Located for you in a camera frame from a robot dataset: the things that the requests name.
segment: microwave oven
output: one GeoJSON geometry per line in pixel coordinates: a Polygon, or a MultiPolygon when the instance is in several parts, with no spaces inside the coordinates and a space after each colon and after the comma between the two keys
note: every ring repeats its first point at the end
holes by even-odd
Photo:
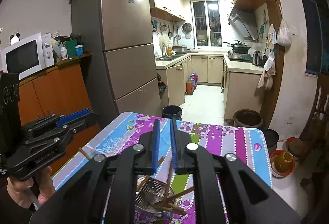
{"type": "Polygon", "coordinates": [[[24,79],[55,64],[50,33],[37,33],[1,51],[2,69],[24,79]]]}

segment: table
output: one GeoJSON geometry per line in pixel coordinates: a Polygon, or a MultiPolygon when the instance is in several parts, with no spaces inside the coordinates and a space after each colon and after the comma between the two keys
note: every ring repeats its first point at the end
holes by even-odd
{"type": "MultiPolygon", "coordinates": [[[[83,150],[91,156],[95,153],[103,153],[106,156],[121,153],[125,148],[138,143],[141,134],[151,131],[155,119],[159,119],[161,123],[159,159],[162,156],[166,158],[158,167],[154,177],[166,182],[171,160],[170,119],[131,112],[122,113],[99,132],[83,150]]],[[[192,142],[205,147],[212,154],[221,156],[227,153],[236,154],[250,169],[272,187],[269,155],[264,135],[260,130],[186,121],[177,121],[177,127],[179,130],[189,133],[192,142]]],[[[73,156],[53,177],[56,190],[63,186],[87,162],[88,160],[80,152],[73,156]]],[[[192,186],[192,175],[173,174],[171,187],[175,193],[192,186]]],[[[180,206],[185,209],[187,215],[175,215],[172,220],[165,221],[163,224],[195,224],[194,192],[183,196],[180,206]]],[[[135,222],[162,223],[140,213],[136,213],[135,222]]]]}

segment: kitchen sink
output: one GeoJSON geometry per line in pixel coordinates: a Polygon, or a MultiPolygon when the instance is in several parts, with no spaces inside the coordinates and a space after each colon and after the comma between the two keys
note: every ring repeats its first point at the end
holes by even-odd
{"type": "Polygon", "coordinates": [[[174,59],[177,59],[179,58],[180,56],[167,56],[167,57],[161,57],[161,58],[158,58],[156,59],[156,61],[171,61],[171,60],[174,60],[174,59]]]}

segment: range hood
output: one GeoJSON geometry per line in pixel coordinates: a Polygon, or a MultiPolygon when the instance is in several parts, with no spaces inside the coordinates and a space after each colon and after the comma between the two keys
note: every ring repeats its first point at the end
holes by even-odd
{"type": "Polygon", "coordinates": [[[258,29],[254,13],[236,10],[230,14],[228,21],[244,40],[258,42],[258,29]]]}

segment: metal bolt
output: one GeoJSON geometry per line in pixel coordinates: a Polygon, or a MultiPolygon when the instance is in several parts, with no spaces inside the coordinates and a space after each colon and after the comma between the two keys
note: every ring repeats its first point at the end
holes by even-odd
{"type": "Polygon", "coordinates": [[[105,159],[105,156],[102,155],[102,154],[96,154],[96,155],[94,156],[94,160],[95,160],[96,162],[102,162],[104,159],[105,159]]]}
{"type": "Polygon", "coordinates": [[[198,148],[198,145],[196,143],[189,143],[186,145],[186,148],[188,148],[191,151],[195,151],[198,148]]]}
{"type": "Polygon", "coordinates": [[[142,144],[135,144],[133,149],[137,152],[140,152],[142,149],[144,149],[144,146],[142,144]]]}
{"type": "Polygon", "coordinates": [[[226,156],[226,159],[229,160],[230,162],[233,162],[236,160],[236,155],[234,153],[228,153],[226,156]]]}

